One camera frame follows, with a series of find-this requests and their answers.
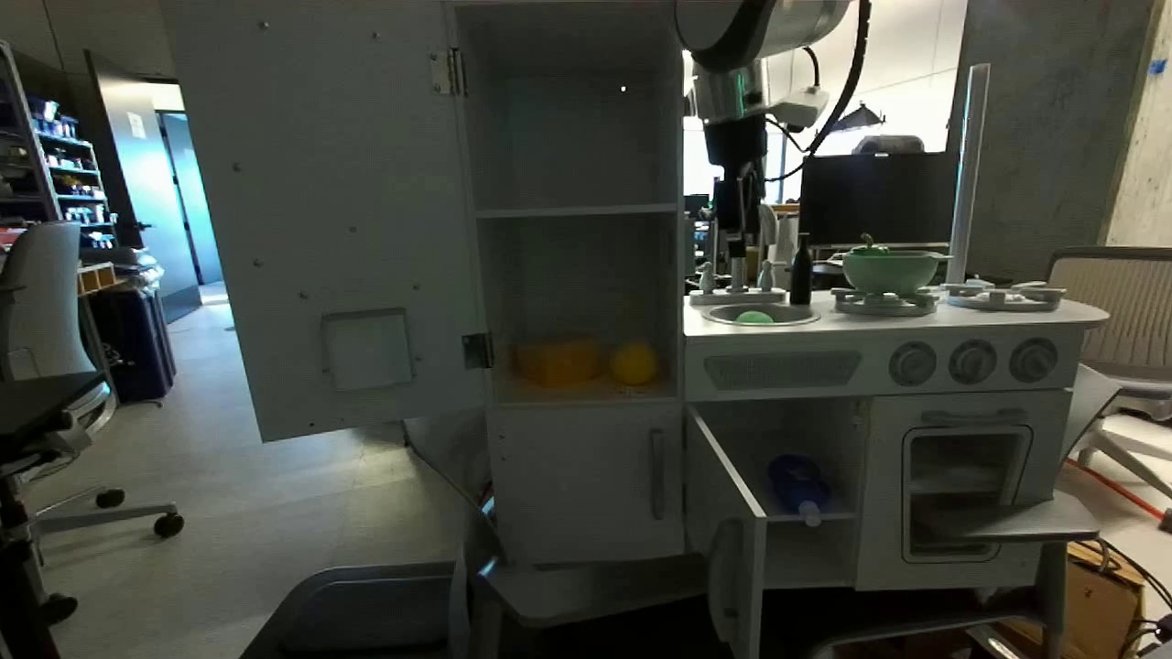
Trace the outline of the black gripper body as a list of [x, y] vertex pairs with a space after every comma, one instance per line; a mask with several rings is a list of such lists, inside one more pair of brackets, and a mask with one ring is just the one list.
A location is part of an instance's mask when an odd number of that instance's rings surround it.
[[722, 167], [713, 184], [713, 213], [724, 235], [750, 228], [750, 208], [763, 196], [766, 121], [709, 121], [705, 129], [707, 158]]

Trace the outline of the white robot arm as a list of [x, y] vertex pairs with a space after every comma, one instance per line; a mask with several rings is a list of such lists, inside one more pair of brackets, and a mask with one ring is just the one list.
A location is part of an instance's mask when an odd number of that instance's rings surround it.
[[669, 0], [673, 37], [692, 57], [692, 109], [705, 124], [713, 184], [713, 218], [750, 235], [766, 185], [763, 60], [828, 37], [850, 0]]

